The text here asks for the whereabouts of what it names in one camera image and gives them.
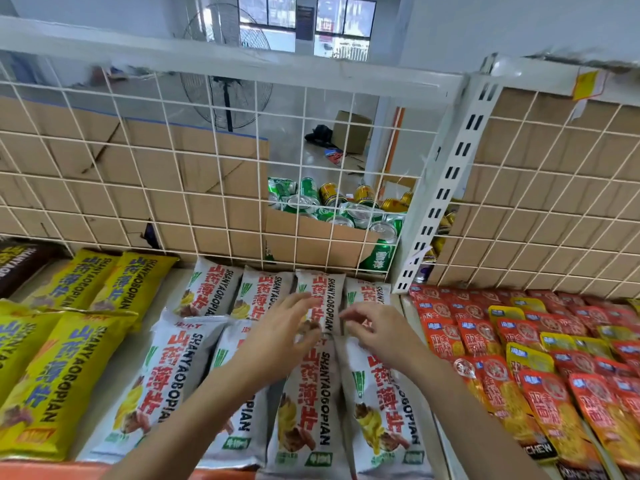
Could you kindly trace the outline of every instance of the white wire grid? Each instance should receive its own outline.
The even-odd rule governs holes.
[[[8,215],[12,219],[12,222],[4,222],[3,229],[0,231],[0,235],[4,237],[23,237],[25,235],[37,237],[38,239],[42,239],[45,241],[56,241],[61,242],[66,246],[68,251],[73,254],[75,250],[84,246],[96,247],[100,250],[124,250],[124,249],[133,249],[133,250],[149,250],[150,247],[146,244],[143,244],[143,241],[138,238],[142,227],[146,226],[146,224],[153,224],[154,230],[156,232],[156,236],[158,238],[158,242],[160,245],[160,250],[171,253],[178,253],[183,255],[184,257],[194,257],[199,255],[206,255],[214,258],[228,258],[232,264],[238,264],[240,262],[247,262],[249,265],[254,267],[260,267],[261,269],[265,269],[265,267],[269,267],[272,264],[276,265],[284,265],[289,268],[300,268],[300,267],[309,267],[309,268],[317,268],[324,270],[340,270],[347,271],[350,274],[355,274],[356,276],[359,273],[367,273],[377,275],[378,279],[388,279],[388,270],[383,271],[375,271],[370,269],[363,269],[359,266],[340,266],[339,262],[336,262],[335,259],[332,259],[332,248],[336,246],[344,246],[346,244],[354,245],[356,243],[358,245],[359,250],[359,259],[358,262],[362,262],[366,257],[365,250],[367,249],[365,243],[367,241],[367,236],[369,235],[368,229],[364,232],[365,238],[362,242],[357,241],[347,241],[343,239],[337,239],[334,237],[334,229],[335,226],[331,227],[331,232],[328,238],[325,237],[309,237],[309,236],[300,236],[299,231],[299,223],[300,216],[296,216],[296,226],[295,226],[295,234],[294,238],[294,250],[293,250],[293,259],[291,261],[271,261],[266,260],[264,255],[264,249],[266,244],[266,238],[277,239],[282,236],[279,233],[266,232],[264,226],[264,210],[266,209],[266,204],[268,204],[268,195],[265,195],[265,187],[264,185],[260,185],[259,182],[265,182],[266,176],[268,173],[268,163],[266,160],[268,159],[268,155],[261,155],[261,138],[260,138],[260,118],[265,116],[276,116],[276,117],[286,117],[293,118],[294,120],[301,121],[302,134],[300,135],[300,160],[292,161],[292,162],[283,162],[278,161],[279,166],[289,166],[298,170],[298,181],[301,177],[304,176],[303,173],[308,173],[309,171],[313,171],[314,169],[326,170],[325,166],[318,164],[308,164],[305,161],[305,151],[304,151],[304,135],[309,131],[309,126],[306,124],[308,121],[313,121],[314,124],[317,122],[321,122],[332,126],[333,123],[343,123],[344,121],[334,121],[330,118],[322,119],[318,118],[317,115],[309,116],[308,115],[308,104],[307,104],[307,94],[308,90],[312,88],[309,86],[304,87],[304,104],[303,104],[303,112],[302,114],[283,114],[280,112],[269,112],[269,107],[267,106],[265,111],[259,111],[257,105],[257,99],[253,101],[252,109],[240,109],[233,108],[234,111],[246,111],[251,112],[256,117],[255,124],[255,154],[256,158],[252,157],[241,157],[236,155],[226,155],[222,154],[218,148],[218,139],[219,139],[219,131],[215,128],[214,125],[210,125],[209,129],[203,128],[203,131],[208,131],[213,136],[213,145],[212,151],[210,152],[195,152],[188,151],[183,148],[178,148],[176,142],[174,141],[174,131],[173,124],[168,116],[167,107],[168,105],[180,105],[186,109],[194,109],[195,106],[208,108],[208,111],[211,114],[211,119],[213,118],[213,110],[218,109],[224,111],[226,108],[215,106],[212,104],[211,90],[207,88],[209,94],[209,104],[197,104],[192,102],[185,102],[181,100],[173,100],[169,97],[165,97],[163,94],[163,90],[159,83],[158,74],[154,74],[155,85],[157,88],[157,97],[147,97],[140,95],[124,95],[114,90],[113,85],[109,82],[107,74],[104,73],[106,81],[105,91],[96,90],[96,89],[87,89],[87,88],[63,88],[60,87],[60,78],[56,74],[56,70],[54,69],[54,65],[50,62],[48,57],[41,57],[41,59],[46,60],[48,67],[50,67],[51,71],[55,74],[57,87],[49,87],[44,88],[43,86],[39,86],[37,84],[26,84],[22,82],[18,82],[12,79],[12,75],[7,71],[6,67],[0,63],[0,69],[2,72],[3,80],[0,80],[0,88],[9,88],[12,92],[11,97],[15,98],[20,104],[20,108],[24,111],[28,121],[29,127],[24,128],[20,131],[16,131],[13,129],[7,129],[0,127],[0,148],[6,156],[7,162],[10,164],[9,166],[5,165],[5,169],[0,170],[0,177],[11,177],[15,178],[22,183],[28,189],[30,194],[32,195],[36,205],[16,205],[10,202],[4,192],[0,191],[0,209],[6,209]],[[334,64],[335,68],[341,67],[344,70],[345,64],[348,63],[339,63],[336,61],[323,61],[323,64]],[[229,71],[229,66],[225,66],[225,70]],[[398,70],[397,73],[400,76],[404,75],[401,73],[402,70]],[[393,87],[393,84],[397,84],[401,81],[394,80],[391,77],[388,81],[389,87]],[[253,82],[255,84],[254,93],[257,94],[257,81]],[[340,87],[340,79],[337,78],[336,89],[342,89]],[[74,121],[75,129],[77,130],[77,137],[67,137],[67,136],[55,136],[52,134],[46,134],[41,130],[42,122],[38,120],[39,115],[32,114],[34,104],[32,101],[29,101],[25,96],[23,91],[28,89],[46,89],[48,91],[54,91],[55,93],[61,95],[64,100],[66,109],[72,115],[72,119]],[[117,143],[113,140],[108,141],[98,141],[95,139],[91,139],[85,135],[82,129],[82,121],[79,121],[79,118],[82,118],[85,115],[85,111],[80,111],[77,106],[74,106],[70,101],[70,95],[89,95],[89,96],[100,96],[100,97],[109,97],[113,103],[113,117],[114,121],[119,123],[119,130],[122,131],[122,136],[124,137],[123,143]],[[358,95],[355,92],[350,92],[351,95],[351,104],[349,109],[349,121],[351,120],[351,115],[354,111],[354,103],[356,101],[356,96]],[[388,96],[389,94],[379,94],[379,96]],[[452,96],[447,96],[451,103],[453,103],[455,99],[455,94]],[[135,144],[132,141],[132,135],[130,134],[129,128],[127,126],[127,117],[124,116],[124,111],[122,108],[122,104],[126,102],[126,100],[134,101],[134,102],[144,102],[144,103],[152,103],[152,104],[160,104],[162,113],[161,118],[157,126],[158,128],[164,128],[166,135],[168,137],[169,145],[166,147],[159,146],[146,146],[142,144]],[[373,125],[365,125],[362,123],[356,122],[347,122],[347,139],[349,137],[349,132],[354,126],[363,126],[370,127],[372,129],[384,130],[387,132],[388,138],[385,140],[388,142],[386,148],[384,149],[385,158],[383,161],[382,169],[387,167],[387,163],[392,154],[392,140],[393,135],[400,132],[416,132],[423,133],[428,135],[436,135],[437,131],[428,131],[428,130],[418,130],[418,129],[410,129],[410,128],[399,128],[398,126],[398,117],[396,116],[393,124],[391,126],[373,126]],[[297,138],[297,135],[286,135],[288,138]],[[56,169],[55,175],[45,175],[40,174],[39,172],[34,171],[26,171],[24,169],[24,165],[20,159],[21,155],[12,154],[10,149],[10,145],[5,144],[5,140],[7,138],[20,138],[23,141],[27,139],[33,140],[36,139],[43,148],[44,153],[46,154],[49,161],[52,163],[53,167]],[[65,142],[65,143],[78,143],[84,145],[86,149],[86,158],[87,165],[91,165],[92,169],[95,169],[97,172],[97,180],[92,178],[82,178],[82,175],[75,175],[70,177],[66,175],[65,172],[60,168],[58,159],[60,155],[57,154],[54,150],[52,150],[52,144],[55,142]],[[270,141],[271,144],[271,152],[274,151],[274,147],[277,146],[278,142]],[[95,151],[92,151],[92,148],[106,148],[106,151],[109,151],[109,148],[120,148],[126,149],[131,156],[133,167],[135,168],[135,174],[138,180],[138,184],[125,184],[116,182],[108,179],[101,172],[101,163],[96,159]],[[175,172],[177,172],[179,188],[178,189],[169,189],[165,187],[155,187],[153,185],[149,185],[145,183],[145,179],[142,175],[140,169],[140,161],[138,158],[139,152],[142,151],[153,151],[153,152],[164,152],[167,153],[173,160],[173,166],[175,167]],[[417,152],[427,154],[429,149],[425,148],[417,148]],[[185,187],[183,181],[183,172],[180,166],[180,160],[188,157],[189,155],[194,155],[197,157],[215,157],[217,162],[217,172],[218,172],[218,181],[220,183],[219,191],[216,193],[210,192],[196,192],[190,191]],[[247,182],[247,185],[257,188],[258,195],[255,196],[242,196],[242,195],[229,195],[225,193],[225,176],[223,175],[222,167],[224,167],[225,162],[236,161],[236,162],[249,162],[251,164],[256,163],[256,159],[258,160],[256,167],[257,172],[257,181],[256,182]],[[342,184],[343,176],[347,173],[352,173],[352,169],[345,168],[346,159],[343,158],[340,163],[340,168],[331,169],[332,173],[337,173],[338,178],[335,182],[338,185],[341,193],[346,193],[344,190],[344,185]],[[423,181],[425,169],[423,168],[419,175],[407,175],[407,174],[394,174],[382,171],[357,171],[358,176],[362,177],[364,174],[368,173],[370,175],[375,175],[377,177],[377,186],[374,189],[376,193],[376,199],[378,199],[378,195],[380,195],[380,191],[382,188],[383,177],[398,177],[398,178],[408,178],[413,180],[414,186],[413,190],[418,191],[420,187],[420,183]],[[269,175],[270,177],[278,177],[279,175]],[[55,205],[48,205],[46,203],[47,199],[41,195],[41,191],[38,190],[37,182],[55,182],[56,184],[62,183],[65,190],[68,192],[68,196],[73,202],[73,207],[70,209],[61,210],[56,208]],[[324,184],[325,182],[318,181],[318,186]],[[86,212],[84,210],[84,205],[86,202],[82,202],[81,198],[78,197],[75,192],[73,186],[76,184],[88,184],[95,185],[101,187],[107,195],[107,199],[109,202],[109,212],[108,214],[96,214]],[[141,191],[144,197],[144,202],[148,211],[148,218],[134,218],[123,215],[123,203],[121,201],[117,201],[114,197],[115,193],[119,189],[128,189]],[[158,215],[158,205],[154,204],[154,195],[157,193],[163,194],[173,194],[180,196],[182,202],[184,203],[184,211],[186,213],[186,222],[181,222],[180,220],[172,221],[163,217],[159,217]],[[201,196],[215,196],[219,197],[224,205],[220,205],[221,209],[219,212],[223,214],[223,222],[224,226],[211,226],[211,225],[200,225],[197,224],[193,218],[193,204],[190,202],[190,196],[201,197]],[[256,230],[247,230],[242,228],[236,228],[232,224],[230,224],[230,216],[228,215],[228,204],[233,201],[251,201],[256,204],[256,208],[258,209],[258,220],[259,222],[255,226]],[[41,227],[44,230],[43,232],[37,231],[34,232],[32,226],[29,226],[27,222],[23,222],[24,219],[24,211],[29,210],[37,210],[39,212],[38,215],[41,215],[42,218],[46,220],[46,223],[41,223]],[[90,239],[73,239],[69,237],[69,232],[67,230],[61,230],[60,226],[60,218],[62,217],[73,217],[74,226],[77,230],[78,223],[81,223],[82,227],[86,229],[86,235],[90,236]],[[105,236],[101,235],[97,232],[96,227],[92,224],[95,224],[96,220],[108,219],[113,222],[113,225],[109,225],[110,230],[113,229],[119,230],[119,234],[121,237],[109,237],[108,239]],[[51,226],[52,232],[47,230],[48,225]],[[9,232],[7,229],[19,229],[19,231]],[[175,242],[167,242],[166,232],[168,229],[176,229],[181,228],[187,231],[187,234],[182,235],[182,241],[175,244]],[[228,252],[226,253],[213,253],[207,250],[207,246],[203,246],[203,239],[200,239],[199,231],[217,231],[224,233],[224,241],[226,241],[226,249]],[[236,247],[234,243],[234,238],[237,238],[239,235],[249,236],[253,239],[253,242],[259,243],[258,246],[249,246],[252,248],[251,251],[245,252],[236,252],[234,249]],[[326,242],[326,258],[324,259],[324,264],[312,264],[309,262],[305,262],[304,256],[301,256],[299,243],[302,240],[313,240],[313,241],[324,241]]]
[[[517,90],[502,97],[430,281],[640,296],[640,179],[624,178],[640,162],[640,110],[589,102],[576,119],[567,97]],[[564,228],[550,233],[553,222]],[[518,234],[524,239],[512,238]]]

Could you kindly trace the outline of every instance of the cardboard box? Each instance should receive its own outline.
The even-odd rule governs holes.
[[[263,199],[268,195],[267,165],[260,165],[259,172],[259,161],[269,158],[267,140],[256,145],[254,137],[219,132],[218,153],[226,157],[218,157],[209,129],[171,125],[170,140],[164,122],[131,118],[123,128],[114,115],[81,109],[74,110],[76,119],[84,138],[94,143],[50,139],[47,136],[81,140],[68,108],[26,105],[44,138],[0,135],[10,154],[0,145],[0,170],[10,173],[0,174],[0,188],[7,205],[20,207],[13,209],[14,218],[0,206],[2,232],[23,235],[22,224],[30,236],[58,238],[57,227],[62,238],[78,241],[76,248],[94,242],[93,236],[105,248],[128,246],[118,220],[109,218],[119,217],[131,245],[148,248],[140,234],[153,217],[167,251],[195,252],[195,240],[203,254],[260,259],[268,242],[276,260],[294,261],[296,216],[255,200],[259,194]],[[20,102],[7,97],[0,97],[0,129],[35,133]],[[146,148],[130,148],[126,137],[132,146]],[[25,176],[18,175],[16,166]],[[261,242],[255,233],[260,231],[260,220],[263,232],[282,236],[264,236]],[[328,241],[322,238],[328,239],[330,233],[331,225],[301,217],[295,263],[324,266]],[[332,243],[329,266],[356,267],[364,234],[336,226],[333,238],[345,242]],[[369,234],[363,257],[371,253],[377,238]]]
[[[349,140],[347,140],[347,128],[346,123],[349,121],[348,111],[338,111],[335,117],[336,121],[344,121],[345,123],[333,124],[333,135],[331,137],[332,144],[343,150],[345,153],[364,153],[369,138],[371,128],[368,126],[352,125],[349,130]],[[356,113],[351,114],[352,123],[361,123],[364,125],[371,125],[373,121]]]

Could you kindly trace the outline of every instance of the orange shelf edge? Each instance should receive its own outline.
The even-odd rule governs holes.
[[[101,463],[39,461],[2,461],[0,477],[3,480],[98,480],[109,469]],[[255,472],[238,470],[195,470],[191,480],[253,480]]]

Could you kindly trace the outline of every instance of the window frame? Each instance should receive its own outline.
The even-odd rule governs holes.
[[[237,10],[238,10],[238,23],[240,23],[240,25],[246,25],[247,27],[252,27],[255,29],[266,29],[266,30],[276,30],[276,31],[282,31],[282,32],[295,32],[296,31],[296,27],[294,26],[293,28],[291,27],[283,27],[282,25],[270,25],[269,24],[269,0],[267,1],[267,24],[265,25],[264,23],[249,23],[249,22],[242,22],[241,18],[240,18],[240,10],[242,8],[240,8],[240,0],[236,0],[236,6],[237,6]],[[294,6],[298,6],[298,0],[294,0]],[[298,24],[298,20],[297,18],[294,18],[294,24],[297,25]]]
[[[314,35],[324,35],[324,36],[330,36],[330,37],[341,37],[341,38],[350,38],[353,40],[367,40],[369,42],[371,42],[371,35],[373,35],[373,24],[376,21],[376,11],[378,10],[378,1],[377,0],[357,0],[357,1],[363,1],[363,2],[373,2],[374,6],[373,6],[373,17],[371,18],[371,30],[369,31],[369,36],[368,37],[363,37],[360,35],[349,35],[349,34],[345,34],[344,33],[344,26],[347,24],[347,7],[349,6],[349,0],[345,0],[346,3],[344,5],[344,17],[342,18],[342,28],[340,30],[340,32],[324,32],[324,31],[320,31],[317,30],[317,23],[316,23],[316,30],[314,31]],[[317,19],[317,13],[318,13],[318,6],[316,5],[316,19]]]

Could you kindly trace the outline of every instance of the standing fan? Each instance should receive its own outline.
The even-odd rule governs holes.
[[[184,31],[184,38],[231,47],[270,50],[264,32],[253,27],[241,27],[240,19],[245,23],[255,23],[251,15],[235,5],[214,3],[189,21]],[[229,132],[251,124],[256,116],[255,112],[232,111],[232,109],[255,111],[257,97],[258,111],[263,111],[269,103],[273,88],[273,84],[267,82],[258,82],[256,85],[252,80],[190,73],[181,73],[180,80],[187,98],[192,103],[229,108],[226,111],[213,110],[216,127],[226,128]],[[211,89],[212,101],[209,101],[207,84]],[[208,108],[195,106],[195,110],[205,120],[211,122],[211,113]]]

